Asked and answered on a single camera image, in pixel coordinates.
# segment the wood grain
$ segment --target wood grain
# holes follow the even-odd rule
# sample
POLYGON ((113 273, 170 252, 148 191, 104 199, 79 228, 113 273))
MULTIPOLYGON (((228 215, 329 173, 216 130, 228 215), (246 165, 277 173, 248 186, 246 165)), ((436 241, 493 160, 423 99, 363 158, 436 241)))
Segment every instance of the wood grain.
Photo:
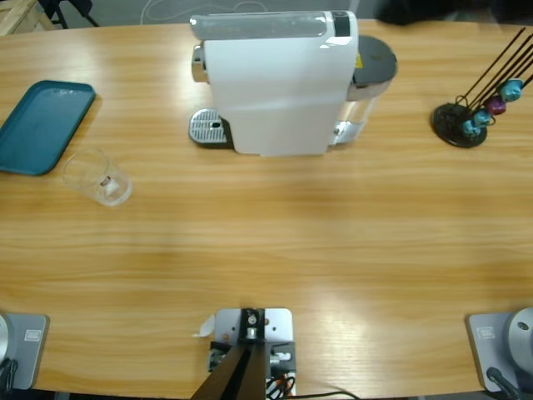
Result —
POLYGON ((293 311, 300 393, 365 398, 480 389, 464 319, 533 302, 531 91, 481 147, 432 109, 463 93, 516 27, 361 22, 400 71, 354 145, 262 158, 195 147, 211 106, 187 26, 0 38, 0 121, 41 79, 98 95, 43 177, 0 174, 0 307, 51 318, 39 388, 183 398, 206 377, 218 308, 293 311), (97 146, 133 195, 107 208, 59 170, 97 146))

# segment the clear glass cup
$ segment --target clear glass cup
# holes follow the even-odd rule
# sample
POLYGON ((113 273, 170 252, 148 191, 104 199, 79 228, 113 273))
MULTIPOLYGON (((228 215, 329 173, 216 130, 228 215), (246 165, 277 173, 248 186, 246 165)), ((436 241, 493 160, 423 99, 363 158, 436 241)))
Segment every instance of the clear glass cup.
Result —
POLYGON ((124 203, 132 194, 132 181, 95 147, 72 155, 63 167, 62 178, 67 186, 104 206, 124 203))

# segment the plastic tray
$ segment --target plastic tray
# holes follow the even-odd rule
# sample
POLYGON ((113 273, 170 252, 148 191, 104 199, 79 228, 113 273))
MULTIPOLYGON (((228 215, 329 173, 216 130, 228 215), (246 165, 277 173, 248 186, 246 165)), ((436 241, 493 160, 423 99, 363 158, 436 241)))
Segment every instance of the plastic tray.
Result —
POLYGON ((85 83, 41 81, 32 85, 0 127, 0 171, 49 172, 95 96, 85 83))

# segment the label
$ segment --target label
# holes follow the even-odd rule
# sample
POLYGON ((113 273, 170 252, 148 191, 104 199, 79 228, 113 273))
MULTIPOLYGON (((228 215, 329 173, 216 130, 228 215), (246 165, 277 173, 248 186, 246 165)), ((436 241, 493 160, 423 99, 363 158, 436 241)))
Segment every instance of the label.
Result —
POLYGON ((363 59, 361 58, 361 54, 357 54, 356 59, 356 68, 363 68, 363 59))
POLYGON ((496 335, 494 334, 493 327, 479 327, 477 328, 477 337, 479 339, 494 339, 496 335))
POLYGON ((41 342, 42 331, 28 329, 24 335, 24 342, 41 342))
POLYGON ((109 176, 105 177, 105 179, 100 182, 100 186, 105 188, 106 196, 113 194, 113 192, 115 192, 119 188, 118 183, 115 182, 113 178, 109 176))

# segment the chair leg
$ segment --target chair leg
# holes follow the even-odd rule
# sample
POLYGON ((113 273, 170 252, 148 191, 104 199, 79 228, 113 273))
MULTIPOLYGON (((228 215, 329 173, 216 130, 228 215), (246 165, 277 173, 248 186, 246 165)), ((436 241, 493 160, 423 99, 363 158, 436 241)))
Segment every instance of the chair leg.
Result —
POLYGON ((59 23, 61 23, 61 27, 63 29, 68 29, 67 20, 65 19, 65 16, 63 15, 63 12, 61 11, 61 8, 59 8, 59 4, 56 6, 56 14, 57 14, 57 18, 59 18, 59 23))
POLYGON ((87 19, 94 27, 99 27, 98 22, 96 22, 92 17, 88 14, 85 19, 87 19))

